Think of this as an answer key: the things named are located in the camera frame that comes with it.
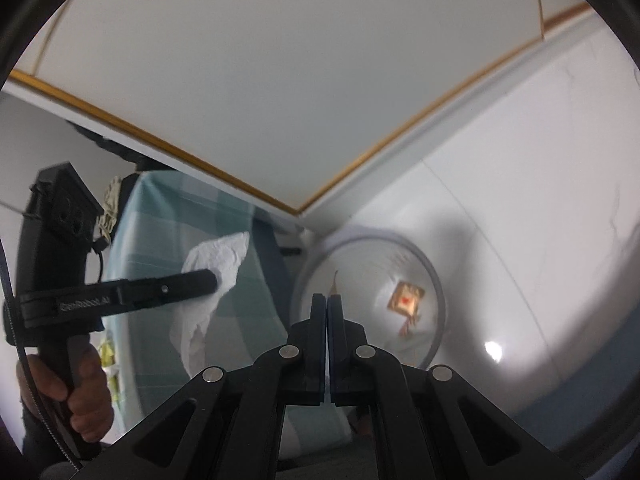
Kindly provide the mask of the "person's left hand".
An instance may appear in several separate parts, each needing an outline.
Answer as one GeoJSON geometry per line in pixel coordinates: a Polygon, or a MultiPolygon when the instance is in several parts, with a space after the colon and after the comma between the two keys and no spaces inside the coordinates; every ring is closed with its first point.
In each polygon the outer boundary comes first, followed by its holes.
{"type": "Polygon", "coordinates": [[[63,403],[68,406],[70,426],[82,440],[99,442],[112,428],[114,411],[107,379],[101,366],[99,353],[88,344],[78,364],[79,385],[72,393],[36,354],[27,356],[32,378],[42,400],[63,403]]]}

